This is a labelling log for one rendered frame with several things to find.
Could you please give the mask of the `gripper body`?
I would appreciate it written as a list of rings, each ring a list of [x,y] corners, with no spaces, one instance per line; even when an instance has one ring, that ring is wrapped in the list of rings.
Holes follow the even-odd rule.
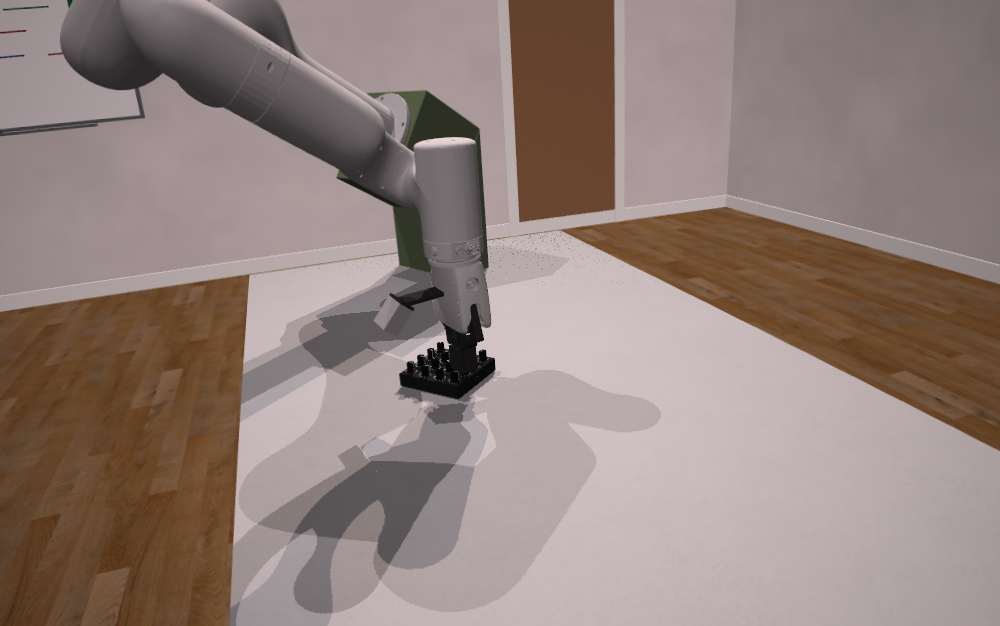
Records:
[[[467,334],[472,304],[477,306],[481,326],[491,326],[488,288],[480,260],[481,254],[455,263],[428,259],[428,264],[431,265],[431,287],[444,292],[443,297],[432,300],[434,315],[461,334]]]

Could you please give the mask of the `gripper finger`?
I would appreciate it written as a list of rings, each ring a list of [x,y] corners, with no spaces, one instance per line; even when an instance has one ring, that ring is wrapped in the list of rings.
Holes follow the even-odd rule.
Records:
[[[463,337],[464,334],[456,331],[458,349],[455,349],[455,355],[457,371],[460,375],[477,369],[476,346],[477,342],[484,341],[476,304],[472,304],[470,310],[471,321],[467,326],[467,334],[470,334]]]
[[[442,324],[445,326],[445,329],[446,329],[447,342],[449,344],[451,344],[451,345],[449,345],[451,369],[457,370],[456,355],[455,355],[455,349],[458,349],[457,348],[456,331],[454,329],[450,328],[449,326],[445,325],[444,323],[442,323]]]

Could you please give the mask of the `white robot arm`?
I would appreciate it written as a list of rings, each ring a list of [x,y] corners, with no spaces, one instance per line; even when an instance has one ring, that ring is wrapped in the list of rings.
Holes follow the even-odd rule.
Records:
[[[394,93],[373,99],[307,56],[279,0],[73,0],[60,46],[96,85],[131,90],[164,73],[200,103],[419,212],[428,259],[455,263],[484,251],[476,142],[402,145],[407,102]]]

